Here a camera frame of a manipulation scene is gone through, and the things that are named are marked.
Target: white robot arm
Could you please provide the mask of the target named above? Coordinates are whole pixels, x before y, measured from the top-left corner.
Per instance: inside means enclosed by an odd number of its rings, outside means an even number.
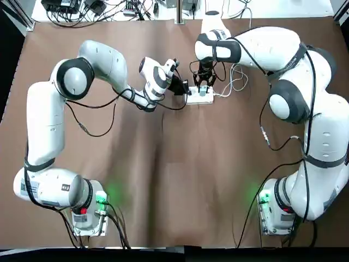
[[[322,215],[349,178],[345,163],[349,104],[343,97],[326,91],[336,71],[332,56],[322,49],[305,47],[295,32],[279,27],[252,28],[231,37],[216,11],[208,12],[203,20],[195,54],[200,61],[199,73],[210,71],[213,61],[259,67],[269,80],[272,77],[276,80],[268,98],[276,117],[287,122],[305,123],[303,147],[308,152],[304,158],[309,198],[303,162],[294,174],[268,180],[258,196],[263,232],[288,234],[295,213],[311,221]],[[269,76],[266,70],[275,74]],[[313,79],[316,79],[316,95],[310,147],[307,148]],[[309,208],[305,215],[307,201]]]
[[[83,98],[93,79],[98,78],[110,83],[116,93],[140,109],[152,112],[170,86],[177,66],[176,60],[169,59],[161,66],[145,57],[139,71],[147,83],[142,91],[137,91],[127,83],[123,55],[104,44],[87,40],[77,58],[58,62],[48,82],[35,83],[28,90],[27,152],[25,166],[14,179],[15,194],[39,205],[71,207],[73,225],[80,235],[103,235],[99,232],[102,222],[95,215],[100,209],[100,199],[107,201],[102,185],[53,167],[55,158],[64,149],[65,102]]]

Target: brown table surface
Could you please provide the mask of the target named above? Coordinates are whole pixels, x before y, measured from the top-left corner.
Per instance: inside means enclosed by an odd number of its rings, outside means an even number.
[[[225,20],[232,35],[245,30],[248,20]],[[328,90],[349,98],[349,56],[339,26],[331,17],[311,19],[254,19],[253,26],[273,25],[296,31],[307,44],[328,50],[338,72]],[[80,44],[93,39],[120,51],[127,60],[129,83],[142,89],[138,74],[144,56],[160,63],[178,58],[179,72],[192,84],[189,62],[201,21],[185,26],[173,21],[110,22],[83,29],[62,29],[37,23],[28,34],[13,87],[0,126],[0,247],[71,246],[61,218],[54,212],[23,201],[13,193],[13,179],[23,166],[26,142],[28,87],[46,81],[55,64],[76,57]],[[299,145],[291,142],[280,152],[268,149],[258,126],[258,116],[268,94],[264,76],[244,68],[250,86],[217,98],[213,105],[192,105],[182,111],[158,107],[152,114],[120,100],[111,133],[91,138],[65,111],[66,145],[56,166],[103,183],[113,204],[121,206],[132,246],[199,245],[235,246],[250,202],[264,177],[278,164],[299,159]],[[228,83],[217,81],[217,91]],[[99,105],[115,94],[95,80],[83,103]],[[180,106],[167,93],[165,103]],[[102,133],[111,122],[112,106],[90,110],[74,106],[78,118],[91,132]],[[278,120],[267,107],[263,126],[274,146],[290,135],[302,135],[303,126]],[[282,177],[298,166],[275,173]],[[349,246],[349,212],[346,187],[318,219],[317,246]],[[247,224],[242,246],[259,246],[256,208]],[[300,227],[294,242],[311,242],[311,224]],[[116,228],[107,237],[91,239],[96,246],[120,246]],[[279,237],[263,237],[265,246],[280,246]]]

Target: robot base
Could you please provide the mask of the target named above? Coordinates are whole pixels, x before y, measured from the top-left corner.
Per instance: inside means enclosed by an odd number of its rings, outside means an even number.
[[[103,210],[105,207],[105,205],[97,203],[99,193],[105,194],[105,192],[98,181],[90,180],[90,182],[93,188],[93,196],[86,214],[77,215],[73,212],[71,213],[74,233],[76,236],[105,236],[108,226],[108,216],[98,216],[95,213],[97,210]]]
[[[264,235],[287,235],[292,229],[294,213],[284,212],[276,203],[275,182],[276,179],[268,180],[257,197],[261,230]]]

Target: white power strip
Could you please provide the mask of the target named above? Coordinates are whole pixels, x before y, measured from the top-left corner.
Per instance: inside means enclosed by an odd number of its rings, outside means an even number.
[[[187,105],[206,105],[213,104],[213,89],[209,86],[201,86],[200,88],[207,88],[207,92],[200,92],[197,86],[190,86],[189,91],[191,91],[191,96],[188,96],[186,101]]]

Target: metal pole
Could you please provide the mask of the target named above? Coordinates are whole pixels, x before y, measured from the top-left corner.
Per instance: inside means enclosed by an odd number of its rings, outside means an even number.
[[[27,25],[27,31],[32,32],[34,30],[35,22],[26,14],[21,4],[17,0],[7,0],[7,2],[13,8],[14,12],[16,12]]]
[[[183,5],[182,5],[183,0],[177,0],[177,13],[176,13],[176,19],[174,20],[174,23],[178,25],[183,25],[184,20],[182,17],[182,12],[183,12]]]

